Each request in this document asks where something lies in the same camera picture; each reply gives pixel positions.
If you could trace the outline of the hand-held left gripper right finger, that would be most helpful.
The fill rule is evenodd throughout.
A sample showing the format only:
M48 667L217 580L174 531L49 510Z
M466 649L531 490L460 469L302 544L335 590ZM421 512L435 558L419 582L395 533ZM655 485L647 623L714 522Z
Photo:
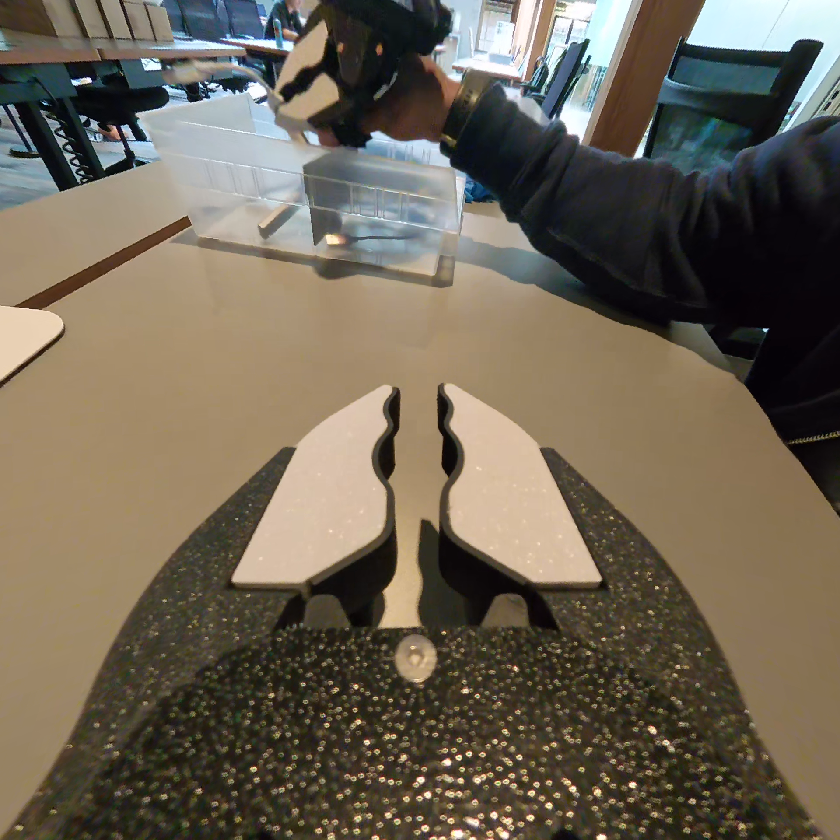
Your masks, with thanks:
M437 563L489 627L556 627L544 596L602 586L592 552L538 443L451 383L437 388L446 481Z

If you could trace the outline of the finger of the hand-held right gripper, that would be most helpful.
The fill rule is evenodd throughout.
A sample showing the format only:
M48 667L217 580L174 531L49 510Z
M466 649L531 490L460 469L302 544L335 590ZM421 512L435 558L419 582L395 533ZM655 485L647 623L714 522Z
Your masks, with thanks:
M290 95L277 106L277 126L283 130L310 130L329 120L325 112L341 104L340 89L325 74L317 75L310 86Z
M275 96L291 100L308 90L322 72L322 61L329 42L326 24L317 24L300 36L280 70Z

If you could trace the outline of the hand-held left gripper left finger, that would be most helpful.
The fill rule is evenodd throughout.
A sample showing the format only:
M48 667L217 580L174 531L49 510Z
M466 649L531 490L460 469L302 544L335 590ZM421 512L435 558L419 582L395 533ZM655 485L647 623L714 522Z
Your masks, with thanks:
M330 595L354 615L396 572L394 439L401 394L381 385L300 440L236 566L239 590Z

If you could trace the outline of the silver usb hub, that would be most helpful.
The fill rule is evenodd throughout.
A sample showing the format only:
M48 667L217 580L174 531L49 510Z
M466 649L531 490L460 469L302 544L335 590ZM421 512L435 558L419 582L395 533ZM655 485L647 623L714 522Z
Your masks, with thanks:
M236 76L247 78L261 86L266 94L269 110L274 115L275 124L289 134L291 141L304 145L312 145L308 137L306 123L296 118L290 118L280 112L280 108L285 102L280 96L278 85L271 86L256 70L220 60L187 59L176 62L163 69L162 78L168 86L183 87L206 81L210 77L220 75L226 71L230 71Z

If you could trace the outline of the clear plastic organizer box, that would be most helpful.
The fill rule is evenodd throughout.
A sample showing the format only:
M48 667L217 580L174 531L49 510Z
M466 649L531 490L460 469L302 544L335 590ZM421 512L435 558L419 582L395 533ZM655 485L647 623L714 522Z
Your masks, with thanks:
M200 239L452 283L466 179L429 143L294 143L248 94L150 112L143 123ZM262 239L258 222L281 203L299 209Z

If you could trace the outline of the person's right hand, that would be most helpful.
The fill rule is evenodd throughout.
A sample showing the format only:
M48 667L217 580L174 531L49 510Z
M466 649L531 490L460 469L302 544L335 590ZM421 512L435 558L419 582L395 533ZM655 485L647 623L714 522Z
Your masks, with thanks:
M396 141L439 143L459 90L459 81L446 76L431 58L405 56L392 86L360 118L360 127Z

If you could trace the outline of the wood top office desk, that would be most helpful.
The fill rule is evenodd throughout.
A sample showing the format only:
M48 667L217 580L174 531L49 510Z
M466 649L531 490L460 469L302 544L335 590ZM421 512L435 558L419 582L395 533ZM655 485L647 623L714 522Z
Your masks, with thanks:
M248 39L248 38L222 38L220 44L243 49L248 56L259 58L280 59L288 56L296 47L296 43L281 40L277 43L274 39Z

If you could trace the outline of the black wristwatch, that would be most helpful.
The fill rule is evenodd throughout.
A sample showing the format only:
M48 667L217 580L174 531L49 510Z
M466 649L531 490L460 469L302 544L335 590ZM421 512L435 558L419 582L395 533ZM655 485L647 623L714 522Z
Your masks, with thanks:
M439 149L446 159L455 155L458 141L481 99L496 88L504 88L499 79L475 68L464 71L440 134Z

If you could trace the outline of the black office chair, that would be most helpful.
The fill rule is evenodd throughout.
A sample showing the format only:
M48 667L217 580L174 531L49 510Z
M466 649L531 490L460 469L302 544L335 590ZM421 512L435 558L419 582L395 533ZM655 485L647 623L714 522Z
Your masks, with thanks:
M550 122L560 116L583 71L587 69L590 43L586 38L571 44L558 61L551 78L539 90L533 89L524 94L526 99L539 105L542 115Z
M129 128L136 141L146 142L138 114L162 109L170 100L165 87L134 89L120 72L97 82L75 85L74 90L77 112L96 123L96 131L111 142L126 140L124 128Z

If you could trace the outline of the row of cardboard boxes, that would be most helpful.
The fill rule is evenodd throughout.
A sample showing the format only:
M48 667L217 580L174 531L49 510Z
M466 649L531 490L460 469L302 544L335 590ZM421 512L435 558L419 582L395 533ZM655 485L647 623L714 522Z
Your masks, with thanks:
M50 38L174 41L162 2L2 1L1 27Z

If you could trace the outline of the long wood top desk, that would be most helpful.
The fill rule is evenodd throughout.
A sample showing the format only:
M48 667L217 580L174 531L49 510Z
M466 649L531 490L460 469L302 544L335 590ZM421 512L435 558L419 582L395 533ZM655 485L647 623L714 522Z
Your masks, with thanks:
M107 38L51 38L3 29L1 103L10 106L60 191L96 181L104 170L77 110L73 81L120 74L130 90L164 84L163 70L188 60L216 60L215 78L231 78L235 45L201 40L171 43Z

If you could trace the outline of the person's torso in zip jacket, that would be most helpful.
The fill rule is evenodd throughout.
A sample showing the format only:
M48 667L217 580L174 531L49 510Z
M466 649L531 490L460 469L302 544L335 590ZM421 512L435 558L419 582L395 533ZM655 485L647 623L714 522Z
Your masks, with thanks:
M839 275L790 277L747 387L773 429L839 512Z

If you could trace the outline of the white document stand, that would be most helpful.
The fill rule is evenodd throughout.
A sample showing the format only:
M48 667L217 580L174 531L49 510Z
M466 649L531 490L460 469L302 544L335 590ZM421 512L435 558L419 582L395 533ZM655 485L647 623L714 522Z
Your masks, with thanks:
M65 329L51 311L1 306L1 384L56 343Z

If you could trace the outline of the wooden post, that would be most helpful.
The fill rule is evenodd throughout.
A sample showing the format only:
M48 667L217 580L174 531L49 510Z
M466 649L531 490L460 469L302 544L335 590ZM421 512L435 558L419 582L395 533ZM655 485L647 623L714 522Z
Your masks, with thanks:
M617 39L581 143L634 157L681 39L703 1L633 1Z

